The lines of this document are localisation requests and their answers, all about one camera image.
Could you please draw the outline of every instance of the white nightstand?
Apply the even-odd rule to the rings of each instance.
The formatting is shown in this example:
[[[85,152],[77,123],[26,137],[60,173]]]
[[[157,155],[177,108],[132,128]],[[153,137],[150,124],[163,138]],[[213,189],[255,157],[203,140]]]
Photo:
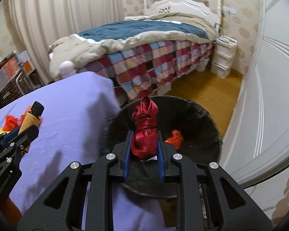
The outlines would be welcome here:
[[[233,63],[237,43],[238,41],[227,36],[220,36],[216,40],[211,72],[223,78],[228,76]]]

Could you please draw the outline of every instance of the bottle cap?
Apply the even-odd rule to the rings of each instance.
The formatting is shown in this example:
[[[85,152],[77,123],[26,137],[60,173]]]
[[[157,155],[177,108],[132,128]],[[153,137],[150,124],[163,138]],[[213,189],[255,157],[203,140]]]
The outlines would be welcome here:
[[[44,106],[35,101],[31,107],[31,110],[34,111],[38,116],[41,116],[44,111]]]

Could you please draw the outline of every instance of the white curtain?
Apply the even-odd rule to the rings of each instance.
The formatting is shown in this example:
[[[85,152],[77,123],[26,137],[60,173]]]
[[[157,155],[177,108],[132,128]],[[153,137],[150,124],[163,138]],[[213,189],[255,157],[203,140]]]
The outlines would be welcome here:
[[[9,0],[13,24],[45,84],[48,47],[57,39],[122,21],[122,0]]]

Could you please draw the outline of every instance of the bed knob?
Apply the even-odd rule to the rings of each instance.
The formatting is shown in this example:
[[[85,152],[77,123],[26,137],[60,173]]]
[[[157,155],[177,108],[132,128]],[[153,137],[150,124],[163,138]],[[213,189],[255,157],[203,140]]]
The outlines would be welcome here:
[[[66,78],[76,74],[76,69],[74,68],[74,63],[71,61],[64,61],[60,64],[60,75],[62,78]]]

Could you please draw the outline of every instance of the bed post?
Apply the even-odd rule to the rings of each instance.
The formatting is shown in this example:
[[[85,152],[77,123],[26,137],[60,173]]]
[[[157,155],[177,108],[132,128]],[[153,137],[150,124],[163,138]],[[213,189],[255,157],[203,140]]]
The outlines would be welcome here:
[[[148,9],[148,0],[144,0],[144,11],[143,11],[144,16],[148,15],[147,9]]]
[[[219,32],[219,28],[221,26],[221,22],[222,22],[222,0],[217,0],[217,15],[219,17],[219,24],[216,24],[215,29],[216,32]]]

